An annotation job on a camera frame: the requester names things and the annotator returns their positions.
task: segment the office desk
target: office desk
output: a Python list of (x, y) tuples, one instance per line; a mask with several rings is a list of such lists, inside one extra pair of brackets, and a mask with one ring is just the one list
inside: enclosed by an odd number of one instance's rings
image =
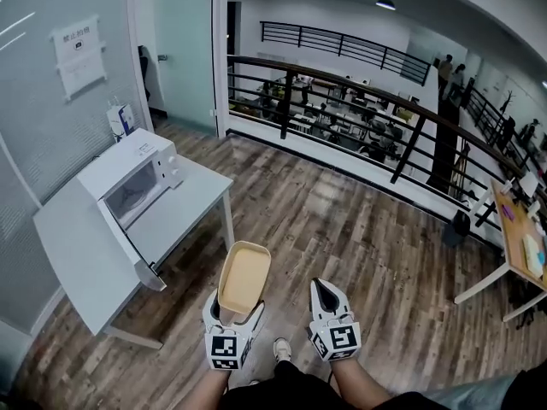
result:
[(221, 213), (226, 248), (234, 242), (228, 195), (232, 180), (179, 158), (185, 180), (176, 188), (167, 189), (129, 226), (125, 243), (113, 237), (105, 218), (95, 210), (97, 202), (78, 192), (83, 185), (77, 178), (71, 179), (34, 216), (40, 240), (62, 288), (94, 335), (105, 332), (159, 349), (162, 343), (157, 340), (111, 325), (141, 286), (134, 260), (141, 260), (142, 256), (157, 268), (214, 206)]
[[(538, 243), (539, 251), (545, 253), (544, 242), (542, 237), (536, 231), (534, 222), (526, 216), (526, 209), (520, 203), (518, 206), (514, 205), (511, 196), (509, 194), (503, 195), (501, 193), (501, 189), (502, 186), (493, 179), (491, 181), (491, 188), (485, 191), (485, 196), (482, 196), (475, 207), (473, 207), (472, 213), (476, 212), (477, 207), (482, 206), (482, 203), (485, 202), (488, 196), (492, 197), (492, 200), (496, 206), (500, 226), (502, 228), (505, 262), (482, 281), (457, 296), (454, 302), (456, 304), (462, 303), (471, 296), (479, 293), (497, 279), (501, 278), (505, 273), (509, 271), (515, 272), (522, 278), (530, 281), (532, 284), (537, 285), (541, 290), (543, 290), (543, 293), (536, 296), (536, 298), (532, 299), (522, 307), (517, 308), (514, 312), (503, 316), (503, 322), (507, 322), (519, 314), (524, 313), (528, 308), (533, 307), (542, 299), (547, 297), (547, 284), (545, 281), (547, 276), (545, 275), (545, 268), (543, 280), (536, 278), (528, 270), (522, 238), (526, 234), (529, 234)], [(511, 208), (513, 214), (515, 215), (515, 219), (513, 221), (511, 221), (509, 217), (503, 215), (502, 205)]]
[[(303, 115), (300, 115), (300, 114), (296, 114), (295, 117), (297, 117), (300, 120), (309, 120), (308, 117), (304, 117)], [(311, 125), (306, 125), (305, 123), (302, 123), (301, 121), (296, 121), (296, 120), (289, 120), (289, 123), (294, 125), (297, 128), (297, 131), (311, 134)]]
[(306, 120), (308, 121), (309, 123), (315, 123), (317, 121), (317, 119), (315, 117), (308, 117), (306, 115), (302, 115), (302, 114), (295, 114), (294, 115), (295, 118), (297, 119), (300, 119), (300, 120)]

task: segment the person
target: person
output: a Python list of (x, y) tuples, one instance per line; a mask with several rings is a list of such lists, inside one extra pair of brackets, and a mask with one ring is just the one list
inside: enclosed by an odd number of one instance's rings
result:
[(538, 119), (533, 119), (532, 124), (527, 124), (521, 129), (521, 133), (519, 134), (519, 137), (522, 140), (522, 143), (524, 144), (524, 147), (528, 147), (528, 144), (532, 140), (534, 134), (536, 133), (536, 126), (539, 125)]
[(452, 73), (452, 55), (447, 55), (444, 61), (438, 64), (438, 99), (443, 99), (444, 90)]
[[(325, 110), (326, 110), (326, 103), (323, 102), (323, 103), (321, 104), (321, 112), (323, 113), (323, 112), (325, 112)], [(326, 115), (326, 114), (319, 114), (319, 122), (320, 122), (320, 123), (325, 122), (327, 119), (328, 119), (328, 115)]]
[(207, 371), (183, 402), (187, 410), (245, 410), (272, 408), (276, 410), (421, 410), (446, 409), (416, 392), (391, 397), (365, 371), (356, 359), (331, 361), (340, 395), (321, 379), (302, 373), (291, 363), (291, 346), (284, 338), (273, 343), (276, 366), (273, 378), (230, 389), (230, 371)]
[[(348, 75), (345, 77), (346, 79), (351, 79), (351, 77)], [(340, 96), (340, 100), (344, 100), (345, 99), (345, 95), (348, 94), (348, 87), (346, 85), (342, 86), (342, 89), (340, 90), (341, 92), (341, 96)]]
[(311, 76), (306, 76), (305, 74), (300, 76), (300, 80), (302, 81), (303, 83), (303, 87), (302, 87), (302, 103), (303, 104), (306, 104), (308, 103), (308, 93), (310, 91), (312, 91), (312, 84), (314, 82), (314, 78), (312, 78)]
[(150, 91), (146, 88), (146, 72), (148, 71), (148, 58), (144, 55), (144, 46), (138, 47), (138, 60), (140, 62), (140, 72), (143, 75), (144, 93), (146, 94), (146, 101), (150, 100)]
[(452, 74), (452, 83), (448, 93), (449, 98), (452, 98), (454, 94), (463, 89), (463, 70), (465, 70), (465, 65), (460, 64), (454, 74)]
[[(362, 84), (363, 84), (363, 85), (366, 85), (366, 84), (367, 84), (367, 81), (366, 81), (366, 80), (363, 80), (363, 81), (362, 81)], [(361, 100), (364, 100), (364, 98), (365, 98), (365, 91), (364, 91), (364, 90), (356, 90), (356, 98), (361, 99)]]
[(513, 410), (544, 408), (547, 360), (529, 371), (477, 383), (428, 391), (424, 396), (450, 410)]
[[(264, 82), (264, 85), (262, 86), (261, 94), (265, 94), (266, 96), (270, 96), (271, 89), (269, 82)], [(260, 104), (263, 108), (271, 108), (272, 107), (272, 99), (270, 97), (262, 96), (260, 98)], [(262, 117), (265, 119), (268, 119), (270, 116), (269, 111), (262, 111)]]

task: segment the wooden floor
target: wooden floor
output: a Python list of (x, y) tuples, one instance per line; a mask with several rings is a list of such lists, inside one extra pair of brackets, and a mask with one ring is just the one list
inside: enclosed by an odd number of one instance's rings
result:
[[(160, 126), (178, 151), (234, 179), (236, 240), (266, 246), (273, 262), (266, 312), (231, 387), (268, 378), (276, 337), (291, 341), (298, 367), (326, 379), (306, 339), (309, 281), (345, 290), (361, 323), (359, 361), (393, 392), (427, 390), (535, 366), (547, 356), (547, 320), (520, 331), (504, 324), (505, 279), (461, 306), (454, 296), (495, 266), (473, 239), (441, 244), (444, 224), (342, 174), (245, 138), (216, 139)], [(168, 287), (141, 289), (116, 320), (160, 338), (159, 351), (92, 337), (71, 304), (56, 309), (29, 352), (15, 389), (44, 408), (176, 408), (206, 370), (201, 308), (226, 251), (210, 214), (162, 266)]]

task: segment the table leg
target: table leg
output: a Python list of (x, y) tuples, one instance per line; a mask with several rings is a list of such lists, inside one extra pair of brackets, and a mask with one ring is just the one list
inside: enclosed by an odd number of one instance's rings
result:
[(492, 284), (494, 281), (496, 281), (497, 279), (500, 279), (508, 271), (509, 271), (509, 264), (505, 262), (498, 269), (496, 269), (494, 272), (492, 272), (490, 275), (484, 278), (482, 281), (480, 281), (479, 283), (471, 287), (471, 289), (468, 289), (464, 291), (463, 293), (461, 293), (460, 295), (456, 296), (454, 303), (461, 304), (462, 302), (469, 299), (471, 296), (475, 296), (481, 290), (485, 289), (490, 284)]
[(546, 297), (547, 297), (547, 291), (544, 291), (541, 295), (534, 297), (531, 301), (527, 302), (522, 307), (519, 307), (515, 311), (503, 316), (503, 322), (508, 322), (511, 319), (517, 317), (519, 314), (523, 314), (528, 308), (533, 307), (534, 305), (536, 305), (538, 302), (542, 301)]
[(226, 249), (230, 250), (235, 240), (233, 237), (232, 210), (230, 209), (230, 193), (228, 190), (222, 195), (222, 199), (219, 202), (219, 210), (221, 211), (222, 235), (224, 236), (224, 243), (226, 245)]
[(128, 342), (135, 343), (137, 345), (145, 346), (152, 349), (160, 349), (163, 346), (163, 343), (159, 340), (154, 340), (147, 337), (137, 336), (131, 332), (123, 331), (118, 328), (115, 328), (112, 325), (108, 325), (103, 332), (109, 336), (118, 337), (122, 340), (127, 340)]
[(483, 206), (483, 204), (486, 202), (486, 199), (488, 199), (488, 197), (490, 197), (491, 194), (492, 194), (492, 190), (489, 187), (488, 190), (485, 190), (485, 192), (482, 194), (480, 199), (473, 205), (473, 207), (471, 208), (471, 211), (469, 211), (469, 217), (473, 217), (474, 215), (477, 214), (477, 212), (480, 210), (480, 207)]

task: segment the beige tray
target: beige tray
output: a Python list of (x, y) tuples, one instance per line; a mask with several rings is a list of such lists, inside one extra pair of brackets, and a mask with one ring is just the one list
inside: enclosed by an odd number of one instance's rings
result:
[(230, 248), (219, 283), (219, 304), (249, 314), (260, 300), (272, 256), (258, 244), (236, 242)]

